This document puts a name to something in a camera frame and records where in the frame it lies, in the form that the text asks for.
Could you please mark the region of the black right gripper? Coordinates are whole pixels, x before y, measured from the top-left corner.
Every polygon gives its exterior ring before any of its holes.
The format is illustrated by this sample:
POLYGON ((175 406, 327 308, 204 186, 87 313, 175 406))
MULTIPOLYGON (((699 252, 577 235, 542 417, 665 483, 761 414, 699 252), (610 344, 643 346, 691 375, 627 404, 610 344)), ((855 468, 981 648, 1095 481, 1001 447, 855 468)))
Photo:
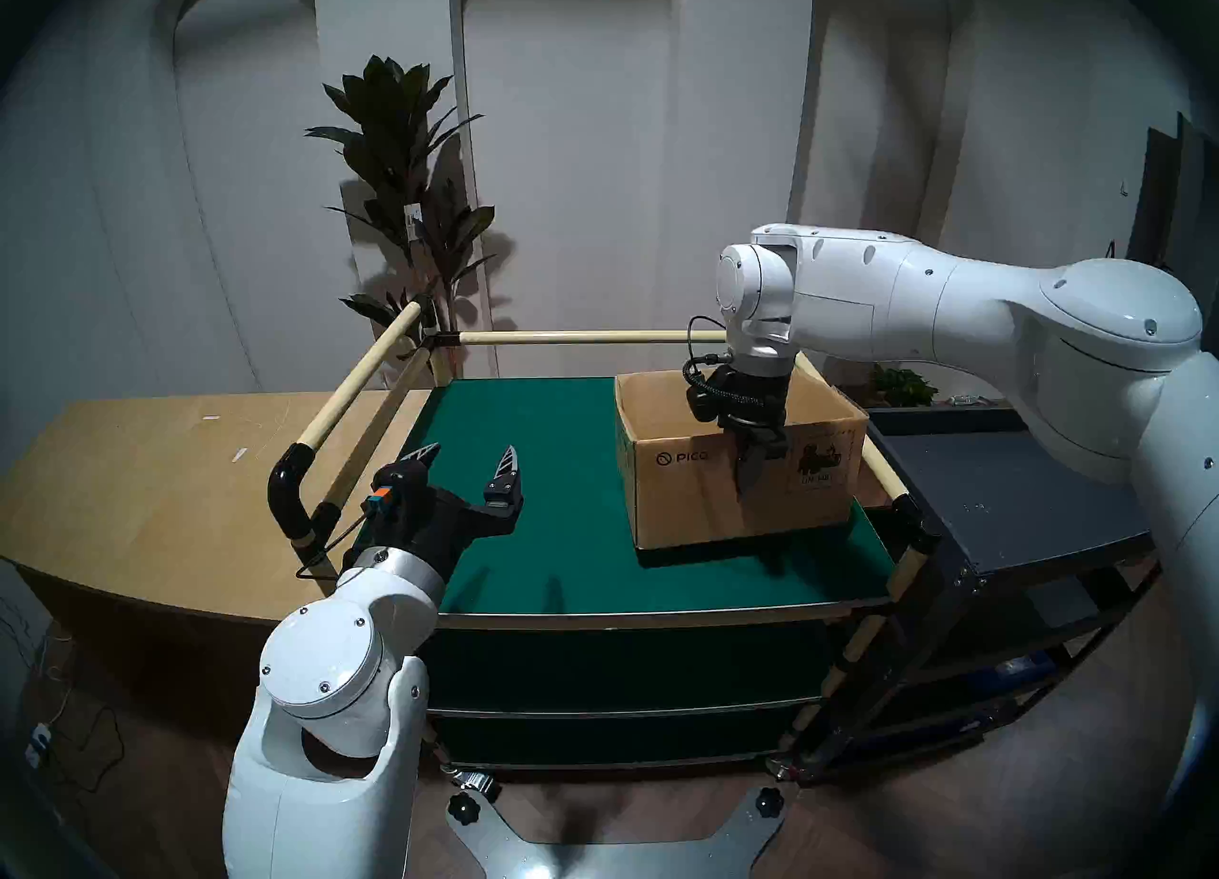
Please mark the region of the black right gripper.
POLYGON ((716 391, 709 404, 711 421, 735 428, 735 489, 740 499, 759 480, 766 463, 786 457, 790 380, 790 372, 755 375, 728 365, 709 374, 709 386, 716 391))

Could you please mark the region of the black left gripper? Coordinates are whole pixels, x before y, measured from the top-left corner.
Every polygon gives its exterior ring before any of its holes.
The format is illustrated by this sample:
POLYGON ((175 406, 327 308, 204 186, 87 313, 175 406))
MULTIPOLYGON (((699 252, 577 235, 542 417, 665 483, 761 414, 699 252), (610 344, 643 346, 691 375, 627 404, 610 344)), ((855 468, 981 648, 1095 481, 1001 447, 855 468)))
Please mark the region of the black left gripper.
MULTIPOLYGON (((441 444, 430 443, 399 457, 399 468, 432 468, 441 444)), ((445 591, 461 556, 478 539, 510 535, 523 507, 521 458, 507 446, 484 488, 484 505, 458 496, 407 501, 366 500, 371 539, 360 546, 360 567, 410 582, 423 591, 445 591)))

